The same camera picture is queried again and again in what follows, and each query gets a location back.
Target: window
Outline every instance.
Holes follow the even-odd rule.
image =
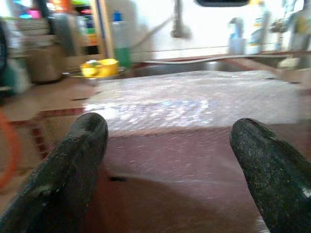
[[[249,0],[196,0],[202,6],[244,6]]]

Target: yellow cup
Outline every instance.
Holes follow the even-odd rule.
[[[119,71],[119,62],[115,59],[99,60],[101,65],[92,67],[90,64],[81,65],[81,71],[86,78],[105,78],[117,75]]]

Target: stainless steel sink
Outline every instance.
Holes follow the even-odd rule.
[[[224,61],[215,62],[201,62],[193,64],[183,65],[155,65],[149,67],[138,68],[127,71],[124,74],[124,78],[151,76],[151,75],[162,75],[162,74],[174,74],[188,71],[198,70],[210,70],[210,71],[244,71],[242,68],[232,65]]]
[[[273,58],[253,57],[250,59],[255,62],[259,62],[259,63],[262,63],[264,65],[267,65],[273,68],[277,68],[278,63],[284,60],[284,58],[279,58],[279,57],[273,57]],[[310,68],[310,67],[311,67],[311,56],[310,55],[299,56],[299,61],[295,69],[304,69],[304,68]]]

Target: bubble wrap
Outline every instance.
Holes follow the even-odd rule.
[[[268,71],[192,71],[109,80],[88,100],[109,131],[229,126],[242,117],[296,123],[295,86]]]

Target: green bottle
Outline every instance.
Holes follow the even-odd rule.
[[[130,43],[127,35],[127,23],[122,20],[122,14],[115,11],[112,22],[112,35],[115,58],[119,61],[119,66],[130,68]]]

